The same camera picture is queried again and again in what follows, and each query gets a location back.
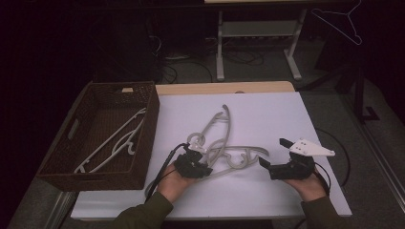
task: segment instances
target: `wire hanger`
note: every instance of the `wire hanger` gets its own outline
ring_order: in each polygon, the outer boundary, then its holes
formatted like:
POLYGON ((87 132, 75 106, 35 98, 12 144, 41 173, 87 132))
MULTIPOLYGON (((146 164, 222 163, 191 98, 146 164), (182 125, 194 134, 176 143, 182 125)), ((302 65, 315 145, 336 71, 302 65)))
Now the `wire hanger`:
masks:
POLYGON ((358 4, 357 4, 356 6, 354 6, 349 12, 334 12, 334 11, 323 11, 323 10, 319 10, 319 9, 313 9, 313 10, 311 11, 311 13, 312 13, 313 15, 315 15, 316 17, 318 17, 319 19, 321 19, 321 20, 323 20, 324 22, 326 22, 327 24, 329 24, 330 26, 332 26, 333 28, 335 28, 337 31, 339 31, 339 32, 342 33, 343 35, 345 35, 345 36, 346 36, 348 39, 350 39, 354 44, 356 44, 356 45, 361 45, 361 43, 363 43, 363 40, 361 39, 361 37, 360 37, 359 35, 357 35, 357 30, 355 29, 354 24, 353 24, 352 19, 351 19, 351 13, 352 13, 356 8, 358 8, 358 7, 361 5, 361 1, 362 1, 362 0, 360 0, 360 1, 358 2, 358 4), (337 14, 337 15, 344 15, 344 16, 347 16, 347 18, 348 18, 348 20, 349 20, 349 22, 351 23, 351 26, 352 26, 352 28, 353 28, 355 39, 353 39, 353 38, 351 38, 349 35, 345 34, 342 30, 338 29, 336 26, 334 26, 334 25, 333 25, 331 22, 329 22, 327 19, 323 18, 322 15, 317 14, 317 13, 320 13, 320 14, 330 13, 330 14, 337 14))

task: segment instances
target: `white table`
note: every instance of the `white table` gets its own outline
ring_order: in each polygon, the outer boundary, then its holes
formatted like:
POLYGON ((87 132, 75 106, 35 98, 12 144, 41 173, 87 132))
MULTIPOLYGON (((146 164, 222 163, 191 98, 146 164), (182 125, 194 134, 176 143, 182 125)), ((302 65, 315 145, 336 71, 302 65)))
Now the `white table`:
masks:
MULTIPOLYGON (((288 149, 279 138, 300 137, 319 143, 298 93, 160 95, 160 115, 146 184, 155 178, 169 152, 200 132, 213 114, 229 107, 232 127, 228 145, 251 145, 270 151, 273 164, 287 163, 288 149)), ((216 125, 210 139, 223 136, 216 125)), ((330 199, 341 216, 352 214, 325 157, 316 157, 331 178, 330 199)), ((223 168, 214 166, 214 173, 223 168)), ((81 192, 71 217, 113 219, 121 211, 143 203, 143 191, 81 192)), ((271 180, 258 163, 222 177, 201 181, 175 203, 168 219, 278 219, 303 216, 298 194, 283 181, 271 180)))

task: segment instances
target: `green sleeve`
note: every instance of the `green sleeve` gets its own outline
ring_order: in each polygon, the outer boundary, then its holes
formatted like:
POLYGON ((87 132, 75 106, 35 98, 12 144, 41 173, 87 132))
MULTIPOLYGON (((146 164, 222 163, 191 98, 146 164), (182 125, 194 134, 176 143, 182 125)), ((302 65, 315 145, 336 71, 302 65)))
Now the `green sleeve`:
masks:
POLYGON ((301 203, 308 228, 350 229, 345 219, 337 215, 328 197, 301 203))
POLYGON ((145 203, 121 212, 109 228, 119 229, 159 229, 173 205, 161 193, 156 192, 145 203))

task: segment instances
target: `table leg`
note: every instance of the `table leg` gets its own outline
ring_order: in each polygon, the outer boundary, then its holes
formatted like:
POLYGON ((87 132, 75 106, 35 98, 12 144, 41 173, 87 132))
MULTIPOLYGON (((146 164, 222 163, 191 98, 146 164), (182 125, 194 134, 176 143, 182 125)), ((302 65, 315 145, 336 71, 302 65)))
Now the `table leg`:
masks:
POLYGON ((295 29, 294 29, 294 35, 292 36, 292 43, 288 49, 284 50, 284 54, 286 56, 289 68, 291 69, 292 76, 294 77, 295 80, 302 79, 300 71, 298 70, 298 67, 295 64, 293 55, 294 55, 295 47, 297 46, 298 38, 300 37, 301 29, 303 28, 303 25, 304 25, 304 20, 305 20, 306 14, 307 14, 307 9, 301 10, 300 18, 297 21, 297 25, 295 26, 295 29))

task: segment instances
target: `white metal rack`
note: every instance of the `white metal rack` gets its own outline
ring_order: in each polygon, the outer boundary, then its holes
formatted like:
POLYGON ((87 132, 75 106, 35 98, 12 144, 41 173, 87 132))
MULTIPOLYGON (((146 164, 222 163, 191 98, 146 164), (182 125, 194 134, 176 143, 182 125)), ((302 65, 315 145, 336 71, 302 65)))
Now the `white metal rack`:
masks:
POLYGON ((307 10, 301 10, 298 20, 224 22, 223 12, 218 20, 217 80, 224 81, 223 37, 241 36, 292 36, 291 45, 284 50, 286 60, 295 80, 302 76, 294 60, 294 51, 304 25, 307 10))

